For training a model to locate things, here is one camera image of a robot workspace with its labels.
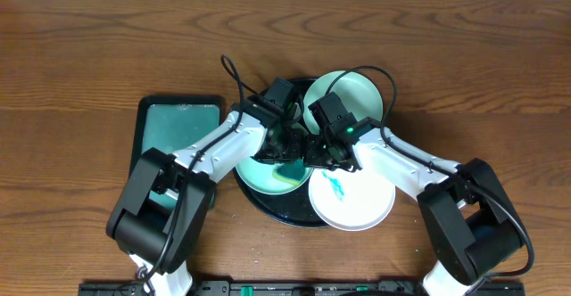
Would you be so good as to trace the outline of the green yellow sponge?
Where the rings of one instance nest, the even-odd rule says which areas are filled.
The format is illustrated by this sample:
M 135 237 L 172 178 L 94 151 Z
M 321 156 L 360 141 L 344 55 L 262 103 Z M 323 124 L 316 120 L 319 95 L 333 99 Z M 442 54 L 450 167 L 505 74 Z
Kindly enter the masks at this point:
M 289 185 L 300 185 L 304 182 L 307 169 L 301 160 L 284 163 L 274 168 L 272 176 Z

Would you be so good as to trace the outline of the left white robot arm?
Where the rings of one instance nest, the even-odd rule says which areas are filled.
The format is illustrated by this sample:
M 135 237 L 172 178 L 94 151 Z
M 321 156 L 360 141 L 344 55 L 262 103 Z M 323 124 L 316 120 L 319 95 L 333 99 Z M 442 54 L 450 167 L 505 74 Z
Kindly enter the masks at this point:
M 243 160 L 282 162 L 301 156 L 300 104 L 237 103 L 225 121 L 184 149 L 143 152 L 106 226 L 145 273 L 148 295 L 185 295 L 193 278 L 186 259 L 194 248 L 216 184 Z

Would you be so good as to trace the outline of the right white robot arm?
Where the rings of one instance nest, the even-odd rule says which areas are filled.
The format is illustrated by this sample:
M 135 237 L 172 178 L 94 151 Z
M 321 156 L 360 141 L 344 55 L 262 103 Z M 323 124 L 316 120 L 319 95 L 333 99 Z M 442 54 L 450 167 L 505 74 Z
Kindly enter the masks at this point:
M 309 135 L 304 149 L 312 167 L 369 171 L 417 201 L 438 258 L 421 283 L 426 295 L 468 295 L 521 248 L 527 262 L 512 274 L 533 265 L 529 234 L 487 162 L 437 158 L 372 118 L 339 119 Z

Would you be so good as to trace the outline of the pale green plate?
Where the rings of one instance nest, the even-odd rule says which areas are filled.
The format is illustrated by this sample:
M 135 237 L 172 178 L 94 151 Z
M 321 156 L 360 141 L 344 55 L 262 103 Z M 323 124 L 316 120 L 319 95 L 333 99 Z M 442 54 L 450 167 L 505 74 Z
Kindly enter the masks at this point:
M 309 132 L 317 135 L 319 125 L 313 118 L 309 106 L 325 95 L 332 82 L 343 73 L 343 70 L 332 71 L 313 82 L 303 97 L 303 121 Z M 381 120 L 383 110 L 382 96 L 371 80 L 365 76 L 350 72 L 341 77 L 331 89 L 336 93 L 345 109 L 352 112 L 357 121 L 370 117 Z

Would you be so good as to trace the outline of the mint green plate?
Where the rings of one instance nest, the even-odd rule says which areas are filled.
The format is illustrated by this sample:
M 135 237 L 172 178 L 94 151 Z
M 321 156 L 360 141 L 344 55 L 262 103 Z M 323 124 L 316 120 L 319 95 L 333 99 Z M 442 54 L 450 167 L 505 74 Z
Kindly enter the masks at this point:
M 260 163 L 254 158 L 248 158 L 236 166 L 236 171 L 239 177 L 255 192 L 269 195 L 280 195 L 294 191 L 302 186 L 313 172 L 313 168 L 306 167 L 307 173 L 304 182 L 297 186 L 289 185 L 272 176 L 274 168 L 282 164 L 284 163 Z

